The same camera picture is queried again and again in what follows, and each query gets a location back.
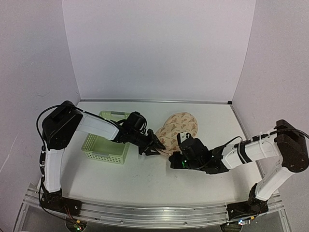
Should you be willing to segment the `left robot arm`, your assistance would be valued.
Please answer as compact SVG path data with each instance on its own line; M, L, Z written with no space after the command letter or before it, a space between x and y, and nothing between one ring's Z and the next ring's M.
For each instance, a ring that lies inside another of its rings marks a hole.
M37 126L42 140L40 170L42 189L48 194L45 201L54 210L65 207L61 192L60 174L62 158L66 147L77 131L86 132L114 143L130 143L138 147L139 154L158 155L165 146L139 112L132 112L126 119L114 121L76 107L70 101L44 110L50 114Z

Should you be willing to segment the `green perforated plastic basket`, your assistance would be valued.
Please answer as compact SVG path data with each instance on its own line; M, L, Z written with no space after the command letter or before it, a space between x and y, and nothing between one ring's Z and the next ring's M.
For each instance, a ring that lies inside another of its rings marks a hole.
M89 159L115 164L124 164L129 143L114 143L106 138L88 134L81 150Z

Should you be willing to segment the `floral mesh laundry bag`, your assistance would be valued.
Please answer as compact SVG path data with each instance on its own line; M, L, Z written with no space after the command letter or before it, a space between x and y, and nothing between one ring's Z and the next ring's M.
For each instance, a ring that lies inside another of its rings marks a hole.
M197 135L197 119L188 112L171 115L155 133L159 141L165 146L165 149L159 151L161 155L169 157L173 152L180 151L177 134L181 132L190 133L193 137Z

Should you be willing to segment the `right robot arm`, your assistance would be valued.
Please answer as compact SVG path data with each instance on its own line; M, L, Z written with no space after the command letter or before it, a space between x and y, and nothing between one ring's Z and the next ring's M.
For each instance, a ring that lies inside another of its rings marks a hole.
M169 157L172 169L202 171L207 174L229 172L238 166L277 157L274 169L256 183L243 203L247 214L254 214L289 177L309 167L305 132L281 119L271 132L261 133L235 144L232 140L209 150L198 138L179 133L179 152Z

